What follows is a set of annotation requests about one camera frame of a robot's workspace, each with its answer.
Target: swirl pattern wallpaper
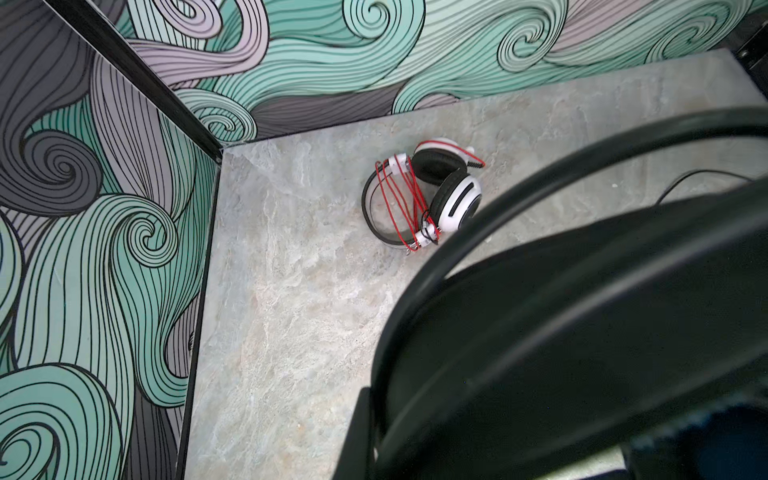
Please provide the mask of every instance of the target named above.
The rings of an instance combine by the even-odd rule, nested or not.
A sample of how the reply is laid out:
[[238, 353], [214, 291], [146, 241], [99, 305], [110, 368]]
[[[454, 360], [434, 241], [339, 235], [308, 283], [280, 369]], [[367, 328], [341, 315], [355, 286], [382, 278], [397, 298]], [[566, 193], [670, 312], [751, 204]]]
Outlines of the swirl pattern wallpaper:
[[114, 23], [223, 143], [680, 57], [767, 0], [127, 0]]
[[41, 0], [0, 65], [0, 478], [173, 478], [219, 166]]

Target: ear cup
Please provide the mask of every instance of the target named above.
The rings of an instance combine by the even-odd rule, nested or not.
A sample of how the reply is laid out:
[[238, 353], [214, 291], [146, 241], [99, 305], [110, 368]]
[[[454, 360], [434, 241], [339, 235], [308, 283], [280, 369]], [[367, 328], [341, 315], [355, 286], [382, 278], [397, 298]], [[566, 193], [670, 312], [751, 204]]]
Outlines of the ear cup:
[[448, 175], [448, 178], [445, 179], [437, 190], [435, 197], [432, 198], [432, 203], [429, 205], [429, 216], [432, 217], [435, 222], [439, 222], [442, 211], [445, 209], [445, 205], [448, 203], [451, 194], [466, 177], [469, 177], [466, 170], [456, 170]]
[[467, 164], [460, 156], [436, 148], [416, 152], [411, 158], [411, 167], [416, 178], [438, 186], [457, 170], [467, 173]]

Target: black cable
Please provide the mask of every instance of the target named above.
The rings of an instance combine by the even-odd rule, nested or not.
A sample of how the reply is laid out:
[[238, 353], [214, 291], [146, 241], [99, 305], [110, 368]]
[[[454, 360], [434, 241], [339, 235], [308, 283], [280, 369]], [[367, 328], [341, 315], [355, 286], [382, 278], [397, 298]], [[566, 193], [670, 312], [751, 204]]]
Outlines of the black cable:
[[697, 170], [690, 170], [685, 172], [684, 174], [680, 175], [678, 178], [672, 181], [669, 187], [661, 194], [658, 200], [656, 200], [656, 203], [654, 205], [661, 204], [661, 201], [669, 195], [672, 190], [677, 187], [677, 185], [680, 185], [683, 183], [683, 180], [685, 180], [688, 177], [692, 177], [696, 174], [721, 174], [721, 175], [730, 175], [731, 177], [740, 178], [741, 180], [745, 180], [748, 182], [754, 182], [755, 180], [753, 178], [744, 177], [743, 175], [735, 174], [734, 172], [729, 172], [725, 170], [714, 170], [711, 168], [699, 168]]
[[392, 309], [373, 357], [371, 384], [376, 417], [384, 418], [386, 380], [418, 308], [488, 235], [554, 192], [606, 167], [660, 148], [728, 136], [768, 137], [768, 108], [705, 111], [614, 135], [554, 162], [480, 210], [427, 260]]

